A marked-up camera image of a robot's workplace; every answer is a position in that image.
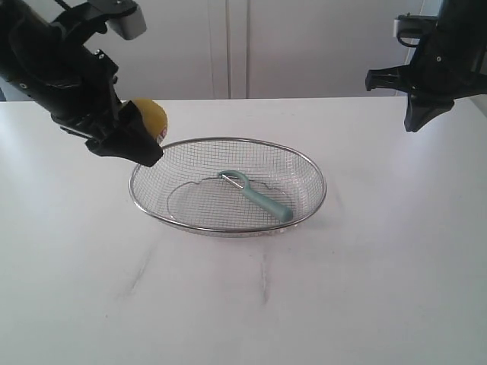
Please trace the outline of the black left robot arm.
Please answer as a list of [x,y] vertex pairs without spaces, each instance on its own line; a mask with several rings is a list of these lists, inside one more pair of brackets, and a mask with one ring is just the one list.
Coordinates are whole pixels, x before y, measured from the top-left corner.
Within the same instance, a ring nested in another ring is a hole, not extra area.
[[1,78],[47,110],[65,132],[85,140],[101,157],[151,167],[163,155],[167,115],[153,100],[122,102],[115,85],[119,67],[85,43],[113,29],[124,40],[147,25],[134,1],[86,1],[48,23],[24,1],[1,3]]

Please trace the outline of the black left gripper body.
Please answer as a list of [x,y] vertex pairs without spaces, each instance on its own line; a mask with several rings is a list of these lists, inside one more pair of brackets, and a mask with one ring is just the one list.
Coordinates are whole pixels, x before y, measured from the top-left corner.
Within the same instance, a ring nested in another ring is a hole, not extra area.
[[7,25],[7,85],[47,110],[68,133],[101,141],[119,124],[118,70],[85,43],[107,26],[59,22]]

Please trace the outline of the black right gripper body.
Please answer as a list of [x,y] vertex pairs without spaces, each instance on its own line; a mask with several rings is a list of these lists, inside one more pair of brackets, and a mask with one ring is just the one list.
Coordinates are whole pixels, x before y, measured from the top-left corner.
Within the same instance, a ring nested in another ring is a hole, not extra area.
[[420,39],[399,38],[415,53],[409,83],[432,99],[455,100],[486,93],[486,25],[437,22]]

